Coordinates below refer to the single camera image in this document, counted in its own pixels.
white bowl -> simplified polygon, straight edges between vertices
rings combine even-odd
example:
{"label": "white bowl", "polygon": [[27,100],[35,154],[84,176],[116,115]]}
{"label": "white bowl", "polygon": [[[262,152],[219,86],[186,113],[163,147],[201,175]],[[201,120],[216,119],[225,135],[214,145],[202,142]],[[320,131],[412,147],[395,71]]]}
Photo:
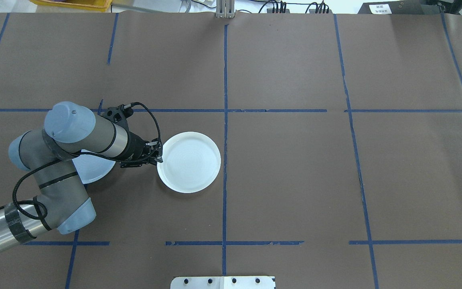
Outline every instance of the white bowl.
{"label": "white bowl", "polygon": [[114,161],[109,161],[93,155],[80,155],[72,159],[72,162],[76,167],[81,182],[85,185],[98,181],[108,174],[115,165]]}
{"label": "white bowl", "polygon": [[184,132],[163,144],[163,163],[158,175],[167,187],[180,193],[206,188],[220,171],[220,152],[213,140],[201,133]]}

black tape wrap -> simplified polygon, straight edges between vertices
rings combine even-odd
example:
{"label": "black tape wrap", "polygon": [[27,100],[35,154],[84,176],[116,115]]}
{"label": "black tape wrap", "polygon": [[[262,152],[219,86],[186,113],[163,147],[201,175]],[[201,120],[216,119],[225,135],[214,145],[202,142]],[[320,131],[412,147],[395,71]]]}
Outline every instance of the black tape wrap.
{"label": "black tape wrap", "polygon": [[13,236],[19,243],[24,244],[34,238],[37,238],[24,228],[19,216],[19,211],[12,203],[5,206],[5,220],[7,221],[10,232],[12,232]]}

yellow container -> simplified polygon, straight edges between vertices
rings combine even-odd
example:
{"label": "yellow container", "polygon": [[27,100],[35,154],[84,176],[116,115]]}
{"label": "yellow container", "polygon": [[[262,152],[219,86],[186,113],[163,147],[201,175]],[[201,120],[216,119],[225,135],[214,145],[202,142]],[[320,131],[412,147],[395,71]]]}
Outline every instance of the yellow container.
{"label": "yellow container", "polygon": [[75,9],[85,9],[91,11],[105,12],[110,7],[111,0],[66,0],[56,2],[49,0],[30,0],[32,3],[44,6],[57,6]]}

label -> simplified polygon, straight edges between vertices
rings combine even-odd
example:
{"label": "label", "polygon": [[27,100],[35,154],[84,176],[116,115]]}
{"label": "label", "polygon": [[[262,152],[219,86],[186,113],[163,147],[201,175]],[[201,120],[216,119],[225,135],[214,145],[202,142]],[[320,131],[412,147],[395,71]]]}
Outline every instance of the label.
{"label": "label", "polygon": [[369,6],[372,14],[391,14],[390,5],[388,4],[375,4]]}

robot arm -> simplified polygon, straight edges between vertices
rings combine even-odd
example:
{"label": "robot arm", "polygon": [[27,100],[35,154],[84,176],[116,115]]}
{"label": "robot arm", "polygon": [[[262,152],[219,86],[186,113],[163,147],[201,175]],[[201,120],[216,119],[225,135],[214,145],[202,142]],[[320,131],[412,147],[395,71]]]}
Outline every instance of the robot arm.
{"label": "robot arm", "polygon": [[60,102],[46,115],[43,129],[30,130],[11,143],[11,161],[22,170],[36,171],[33,176],[41,194],[24,206],[16,206],[14,198],[0,210],[0,251],[54,228],[69,234],[95,219],[92,201],[72,162],[84,154],[81,149],[119,161],[121,168],[162,162],[160,135],[149,142],[129,131],[126,118],[137,104],[109,108],[99,117],[84,106]]}

